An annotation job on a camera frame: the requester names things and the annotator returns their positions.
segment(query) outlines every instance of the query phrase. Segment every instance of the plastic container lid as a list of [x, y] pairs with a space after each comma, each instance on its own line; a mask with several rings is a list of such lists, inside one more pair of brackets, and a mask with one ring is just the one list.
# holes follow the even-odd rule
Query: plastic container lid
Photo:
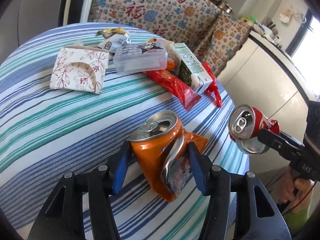
[[113, 63], [118, 73], [136, 73], [167, 67], [168, 53], [160, 41], [125, 44], [117, 49]]

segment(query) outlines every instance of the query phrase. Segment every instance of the can rim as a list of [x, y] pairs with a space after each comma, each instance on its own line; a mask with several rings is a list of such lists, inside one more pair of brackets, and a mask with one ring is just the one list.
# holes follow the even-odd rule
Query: can rim
[[[250, 135], [249, 135], [248, 138], [239, 138], [239, 137], [237, 137], [237, 136], [233, 133], [233, 131], [232, 131], [232, 129], [231, 129], [231, 117], [233, 116], [233, 114], [235, 113], [235, 111], [238, 110], [238, 109], [241, 108], [241, 107], [248, 107], [248, 108], [250, 108], [251, 111], [252, 111], [252, 114], [253, 114], [253, 122], [252, 122], [253, 130], [252, 130], [252, 132], [250, 133]], [[256, 114], [255, 114], [255, 112], [254, 112], [254, 110], [252, 109], [251, 106], [248, 106], [248, 105], [246, 105], [246, 104], [243, 104], [243, 105], [236, 106], [236, 107], [232, 110], [232, 113], [230, 114], [229, 119], [228, 119], [228, 130], [229, 130], [230, 135], [231, 135], [234, 139], [240, 140], [240, 141], [241, 141], [241, 140], [247, 140], [247, 139], [249, 139], [249, 138], [251, 137], [251, 135], [253, 134], [253, 131], [254, 131], [254, 127], [255, 127], [255, 126], [256, 126]]]
[[[159, 138], [159, 137], [163, 136], [164, 134], [166, 134], [166, 133], [170, 132], [171, 130], [173, 130], [174, 127], [175, 127], [175, 126], [177, 125], [177, 123], [178, 123], [178, 116], [176, 115], [175, 112], [173, 112], [173, 111], [171, 111], [171, 110], [159, 111], [159, 112], [153, 114], [152, 116], [150, 116], [147, 120], [145, 120], [144, 123], [146, 123], [148, 120], [150, 120], [151, 118], [153, 118], [155, 115], [157, 115], [157, 114], [159, 114], [159, 113], [169, 114], [169, 115], [171, 115], [171, 116], [173, 116], [173, 117], [175, 118], [175, 123], [172, 125], [171, 128], [167, 129], [167, 130], [164, 131], [163, 133], [157, 134], [157, 135], [152, 136], [152, 137], [142, 138], [142, 139], [131, 139], [131, 136], [137, 131], [137, 130], [135, 130], [135, 131], [130, 135], [130, 137], [129, 137], [128, 140], [129, 140], [130, 142], [144, 142], [144, 141], [149, 141], [149, 140], [151, 140], [151, 139]], [[167, 119], [163, 119], [163, 120], [161, 120], [160, 122], [163, 122], [163, 121], [169, 121], [169, 122], [170, 122], [170, 120], [167, 120]]]

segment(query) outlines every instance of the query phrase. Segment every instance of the patterned fabric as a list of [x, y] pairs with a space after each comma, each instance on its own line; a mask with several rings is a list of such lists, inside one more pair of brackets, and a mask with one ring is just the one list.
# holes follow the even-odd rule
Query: patterned fabric
[[93, 0], [88, 21], [125, 24], [184, 42], [216, 76], [250, 31], [209, 0]]
[[[101, 28], [115, 24], [78, 24], [47, 31], [23, 44], [0, 66], [0, 207], [24, 238], [42, 205], [65, 171], [92, 170], [118, 151], [123, 140], [154, 113], [174, 111], [187, 131], [208, 138], [204, 154], [226, 170], [244, 173], [243, 155], [228, 136], [234, 108], [219, 85], [223, 108], [203, 96], [186, 112], [177, 98], [145, 75], [118, 75], [108, 68], [101, 95], [50, 90], [49, 82], [62, 46], [81, 40], [98, 44]], [[154, 34], [125, 26], [133, 42]], [[235, 214], [234, 195], [230, 223]], [[209, 202], [191, 178], [169, 203], [157, 195], [137, 162], [130, 163], [124, 187], [111, 196], [121, 239], [197, 239]], [[86, 239], [93, 239], [88, 194], [83, 197]]]

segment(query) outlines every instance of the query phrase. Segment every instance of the table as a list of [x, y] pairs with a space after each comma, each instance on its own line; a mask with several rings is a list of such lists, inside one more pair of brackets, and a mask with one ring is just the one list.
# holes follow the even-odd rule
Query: table
[[[227, 120], [234, 105], [220, 84], [222, 108], [203, 96], [189, 112], [142, 73], [118, 75], [112, 62], [102, 95], [49, 89], [62, 46], [76, 40], [98, 44], [103, 38], [95, 37], [96, 31], [116, 26], [86, 23], [47, 31], [23, 44], [0, 66], [0, 207], [24, 238], [64, 172], [83, 173], [104, 163], [158, 111], [174, 111], [187, 131], [207, 137], [204, 154], [213, 163], [234, 173], [248, 170], [248, 157], [228, 136]], [[155, 37], [123, 27], [132, 42]], [[234, 217], [231, 197], [230, 217]], [[86, 238], [92, 239], [88, 194], [83, 200]], [[110, 200], [121, 239], [197, 239], [209, 197], [202, 196], [191, 179], [168, 203], [150, 188], [134, 162], [123, 189]]]

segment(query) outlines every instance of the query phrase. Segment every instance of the floral paper box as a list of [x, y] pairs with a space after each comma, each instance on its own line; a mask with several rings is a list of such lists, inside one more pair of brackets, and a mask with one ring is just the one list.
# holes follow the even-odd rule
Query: floral paper box
[[103, 49], [64, 47], [59, 51], [54, 63], [50, 88], [101, 94], [108, 62], [109, 53]]

